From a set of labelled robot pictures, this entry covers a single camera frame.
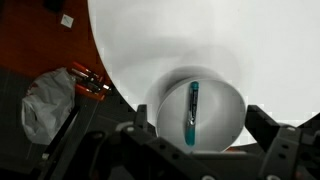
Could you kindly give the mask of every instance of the plastic bag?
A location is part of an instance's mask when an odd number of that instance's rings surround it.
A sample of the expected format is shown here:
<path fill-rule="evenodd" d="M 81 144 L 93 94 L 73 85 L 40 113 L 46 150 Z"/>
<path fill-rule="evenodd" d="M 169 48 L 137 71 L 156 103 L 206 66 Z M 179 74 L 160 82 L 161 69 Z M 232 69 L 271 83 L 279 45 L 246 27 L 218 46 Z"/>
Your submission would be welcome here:
<path fill-rule="evenodd" d="M 38 77 L 22 99 L 22 126 L 28 139 L 48 145 L 74 107 L 75 81 L 60 68 Z"/>

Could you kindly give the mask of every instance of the white surface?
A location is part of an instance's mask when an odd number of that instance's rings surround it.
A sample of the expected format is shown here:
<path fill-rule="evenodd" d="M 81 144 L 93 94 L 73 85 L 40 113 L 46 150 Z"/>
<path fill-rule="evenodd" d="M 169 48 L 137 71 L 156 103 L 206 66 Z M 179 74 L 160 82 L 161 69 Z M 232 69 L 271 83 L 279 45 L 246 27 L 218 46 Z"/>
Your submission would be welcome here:
<path fill-rule="evenodd" d="M 155 124 L 168 72 L 212 70 L 275 120 L 299 125 L 320 109 L 320 1 L 88 0 L 111 79 Z M 237 144 L 253 142 L 248 132 Z"/>
<path fill-rule="evenodd" d="M 185 141 L 190 84 L 199 82 L 195 144 Z M 213 79 L 189 78 L 173 86 L 157 114 L 156 131 L 186 153 L 223 151 L 239 136 L 246 115 L 241 95 L 232 86 Z"/>
<path fill-rule="evenodd" d="M 72 27 L 73 18 L 68 15 L 63 15 L 61 19 L 61 24 L 67 26 L 68 28 Z"/>

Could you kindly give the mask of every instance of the pen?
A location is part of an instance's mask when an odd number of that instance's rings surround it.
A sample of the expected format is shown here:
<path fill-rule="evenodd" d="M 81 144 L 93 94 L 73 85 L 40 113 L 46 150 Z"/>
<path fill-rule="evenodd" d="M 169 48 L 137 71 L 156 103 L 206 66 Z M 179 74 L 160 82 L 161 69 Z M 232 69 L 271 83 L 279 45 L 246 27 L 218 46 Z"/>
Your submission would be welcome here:
<path fill-rule="evenodd" d="M 189 99 L 189 110 L 188 119 L 186 124 L 186 143 L 188 146 L 193 146 L 195 143 L 195 126 L 196 126 L 196 113 L 198 105 L 198 91 L 199 83 L 194 81 L 190 85 L 190 99 Z"/>

